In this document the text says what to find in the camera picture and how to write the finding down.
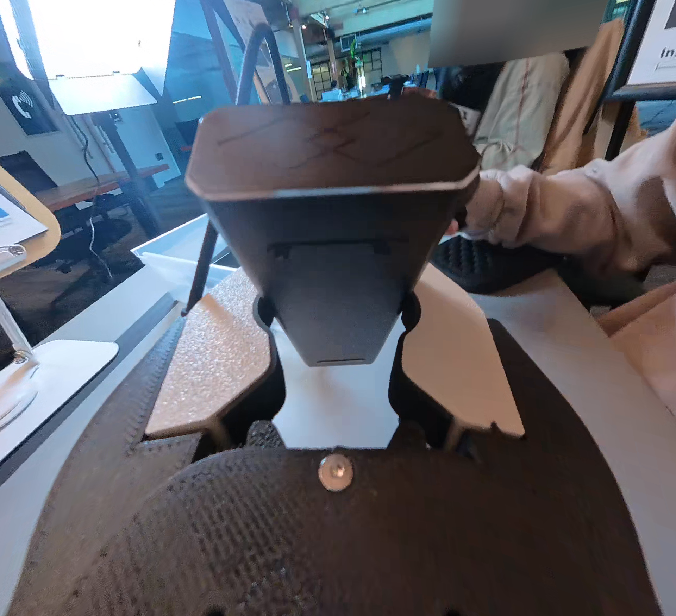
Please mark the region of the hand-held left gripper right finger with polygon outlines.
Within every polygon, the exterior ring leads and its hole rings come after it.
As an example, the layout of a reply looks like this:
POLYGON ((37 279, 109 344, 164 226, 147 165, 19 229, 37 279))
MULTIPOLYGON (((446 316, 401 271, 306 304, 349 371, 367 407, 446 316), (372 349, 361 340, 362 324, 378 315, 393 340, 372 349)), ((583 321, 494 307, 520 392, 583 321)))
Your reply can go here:
POLYGON ((403 302, 388 388, 400 421, 427 440, 493 429, 525 436, 488 320, 468 293, 429 263, 403 302))

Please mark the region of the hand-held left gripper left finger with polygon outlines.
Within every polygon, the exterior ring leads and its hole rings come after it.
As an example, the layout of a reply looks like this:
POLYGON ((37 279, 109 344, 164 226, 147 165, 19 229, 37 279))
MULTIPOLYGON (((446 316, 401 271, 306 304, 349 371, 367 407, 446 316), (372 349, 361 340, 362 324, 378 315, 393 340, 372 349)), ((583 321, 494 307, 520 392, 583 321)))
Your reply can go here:
POLYGON ((283 367, 266 307, 243 269, 230 271, 185 316, 150 413, 150 440, 207 434, 245 440, 286 399, 283 367))

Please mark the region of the clear plastic bin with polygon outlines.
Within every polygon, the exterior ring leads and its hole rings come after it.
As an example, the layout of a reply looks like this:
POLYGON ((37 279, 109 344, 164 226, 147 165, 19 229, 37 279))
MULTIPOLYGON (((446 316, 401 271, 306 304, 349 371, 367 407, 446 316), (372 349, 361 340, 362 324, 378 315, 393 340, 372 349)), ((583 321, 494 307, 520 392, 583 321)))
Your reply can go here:
MULTIPOLYGON (((208 221, 207 215, 201 215, 131 250, 142 264, 150 266, 170 284, 170 294, 183 304, 189 299, 208 221)), ((205 292, 212 290, 237 269, 237 262, 231 256, 229 247, 218 237, 205 292)))

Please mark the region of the person's right forearm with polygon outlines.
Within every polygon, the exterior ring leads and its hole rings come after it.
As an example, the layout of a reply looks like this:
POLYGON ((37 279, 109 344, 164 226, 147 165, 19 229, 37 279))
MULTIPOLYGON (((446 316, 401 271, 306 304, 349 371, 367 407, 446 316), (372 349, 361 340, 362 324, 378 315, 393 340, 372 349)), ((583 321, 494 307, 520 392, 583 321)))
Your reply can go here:
POLYGON ((469 238, 579 257, 597 274, 674 265, 675 124, 555 175, 484 171, 463 222, 469 238))

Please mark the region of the black bin divider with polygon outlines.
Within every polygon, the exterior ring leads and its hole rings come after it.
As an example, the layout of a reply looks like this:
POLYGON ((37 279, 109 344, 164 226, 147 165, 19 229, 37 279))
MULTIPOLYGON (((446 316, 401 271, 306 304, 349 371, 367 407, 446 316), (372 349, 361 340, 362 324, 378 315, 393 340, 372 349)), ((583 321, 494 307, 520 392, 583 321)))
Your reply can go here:
POLYGON ((193 282, 190 287, 189 298, 181 313, 183 317, 186 317, 204 296, 209 267, 212 262, 217 239, 218 232, 212 222, 208 221, 193 276, 193 282))

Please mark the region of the black textured pad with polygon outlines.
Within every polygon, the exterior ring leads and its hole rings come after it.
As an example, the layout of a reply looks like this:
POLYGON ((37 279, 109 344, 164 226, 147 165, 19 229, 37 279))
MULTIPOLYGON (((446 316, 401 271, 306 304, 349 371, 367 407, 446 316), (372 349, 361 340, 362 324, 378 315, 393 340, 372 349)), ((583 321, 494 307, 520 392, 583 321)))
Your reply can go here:
POLYGON ((649 269, 633 274, 597 277, 589 274, 580 260, 525 246, 509 249, 487 241, 456 235, 438 245, 431 264, 472 294, 496 294, 513 288, 538 274, 553 270, 581 304, 620 307, 644 292, 649 269))

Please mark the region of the person's beige hoodie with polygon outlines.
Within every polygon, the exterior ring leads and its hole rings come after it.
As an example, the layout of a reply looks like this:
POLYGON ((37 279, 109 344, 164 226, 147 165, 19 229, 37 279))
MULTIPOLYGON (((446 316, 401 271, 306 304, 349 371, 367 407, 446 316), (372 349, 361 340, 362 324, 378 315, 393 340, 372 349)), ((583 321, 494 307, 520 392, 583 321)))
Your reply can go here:
POLYGON ((675 282, 596 316, 596 323, 675 416, 675 282))

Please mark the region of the wooden background desk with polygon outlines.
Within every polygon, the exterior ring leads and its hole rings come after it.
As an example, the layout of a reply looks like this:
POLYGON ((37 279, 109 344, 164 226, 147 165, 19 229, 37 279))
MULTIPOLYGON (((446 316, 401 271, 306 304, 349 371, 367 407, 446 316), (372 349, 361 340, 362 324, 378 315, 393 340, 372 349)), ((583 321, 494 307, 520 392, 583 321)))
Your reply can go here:
POLYGON ((98 177, 90 176, 54 188, 44 189, 37 192, 35 196, 54 213, 120 189, 122 185, 130 182, 131 176, 126 171, 109 172, 98 177))

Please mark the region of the black light stand pole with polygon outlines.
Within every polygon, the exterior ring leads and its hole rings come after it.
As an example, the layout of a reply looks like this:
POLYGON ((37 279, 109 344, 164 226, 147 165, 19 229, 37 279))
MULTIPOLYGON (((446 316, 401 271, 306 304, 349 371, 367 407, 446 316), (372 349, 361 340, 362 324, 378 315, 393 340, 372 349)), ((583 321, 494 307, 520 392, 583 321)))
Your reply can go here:
POLYGON ((160 233, 159 219, 156 211, 149 199, 148 189, 145 181, 139 174, 139 170, 134 164, 134 161, 127 150, 116 124, 112 112, 97 112, 91 114, 91 119, 95 125, 100 127, 109 139, 115 153, 120 159, 124 170, 129 176, 131 198, 131 209, 138 219, 140 226, 145 232, 149 240, 157 237, 160 233))

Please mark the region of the white phone booth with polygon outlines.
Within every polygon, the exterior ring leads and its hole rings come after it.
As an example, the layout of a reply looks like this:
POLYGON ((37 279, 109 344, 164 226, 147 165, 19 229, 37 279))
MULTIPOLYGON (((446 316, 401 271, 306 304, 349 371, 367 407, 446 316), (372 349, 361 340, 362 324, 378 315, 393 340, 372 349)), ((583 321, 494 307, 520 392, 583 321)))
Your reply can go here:
MULTIPOLYGON (((34 81, 1 63, 1 156, 27 152, 56 184, 63 186, 92 176, 100 180, 124 170, 111 139, 93 115, 68 116, 60 105, 51 107, 34 81)), ((160 188, 179 175, 164 134, 148 107, 118 112, 115 126, 135 167, 165 164, 152 177, 160 188)))

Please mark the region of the printed instruction sheet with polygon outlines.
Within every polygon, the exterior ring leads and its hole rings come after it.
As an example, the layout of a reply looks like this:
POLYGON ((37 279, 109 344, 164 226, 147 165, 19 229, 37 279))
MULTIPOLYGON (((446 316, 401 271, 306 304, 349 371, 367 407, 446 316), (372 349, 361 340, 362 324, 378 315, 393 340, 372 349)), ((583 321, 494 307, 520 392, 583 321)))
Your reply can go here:
POLYGON ((6 189, 1 187, 1 246, 22 245, 45 233, 48 227, 30 215, 6 189))

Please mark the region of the beige stitched jacket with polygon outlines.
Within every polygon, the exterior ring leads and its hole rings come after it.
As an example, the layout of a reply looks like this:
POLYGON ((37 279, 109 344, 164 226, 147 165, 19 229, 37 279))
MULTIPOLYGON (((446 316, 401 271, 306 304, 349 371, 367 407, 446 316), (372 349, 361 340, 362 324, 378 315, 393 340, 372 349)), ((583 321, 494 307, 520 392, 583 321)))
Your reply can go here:
POLYGON ((554 175, 604 158, 621 105, 597 103, 623 34, 615 19, 574 63, 563 52, 505 63, 474 135, 482 169, 554 175))

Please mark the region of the black curved tube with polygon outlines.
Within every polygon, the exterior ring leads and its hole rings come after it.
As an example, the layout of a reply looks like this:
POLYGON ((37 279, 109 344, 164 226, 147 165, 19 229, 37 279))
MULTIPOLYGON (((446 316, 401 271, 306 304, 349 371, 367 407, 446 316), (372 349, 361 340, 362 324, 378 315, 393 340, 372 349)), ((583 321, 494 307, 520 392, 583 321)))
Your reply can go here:
POLYGON ((282 104, 290 105, 292 103, 292 97, 284 77, 284 66, 281 61, 281 55, 279 53, 275 35, 269 24, 266 22, 261 22, 256 24, 256 26, 253 28, 245 48, 243 65, 235 99, 236 106, 249 105, 254 72, 256 71, 258 64, 258 52, 263 42, 266 43, 270 53, 282 104))

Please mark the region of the framed white sign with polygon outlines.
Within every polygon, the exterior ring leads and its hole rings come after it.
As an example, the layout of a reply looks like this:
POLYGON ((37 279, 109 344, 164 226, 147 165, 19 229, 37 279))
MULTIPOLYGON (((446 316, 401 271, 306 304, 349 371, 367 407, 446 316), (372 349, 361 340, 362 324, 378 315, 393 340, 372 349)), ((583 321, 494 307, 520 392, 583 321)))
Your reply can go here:
POLYGON ((653 0, 627 84, 675 83, 675 0, 653 0))

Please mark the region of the bright light panel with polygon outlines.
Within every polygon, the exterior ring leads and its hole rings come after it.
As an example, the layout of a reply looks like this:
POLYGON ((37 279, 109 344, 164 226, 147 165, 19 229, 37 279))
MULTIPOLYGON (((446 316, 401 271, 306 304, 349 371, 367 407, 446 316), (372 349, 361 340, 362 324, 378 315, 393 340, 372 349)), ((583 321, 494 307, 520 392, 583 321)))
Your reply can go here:
POLYGON ((155 105, 176 0, 1 0, 13 62, 64 114, 155 105))

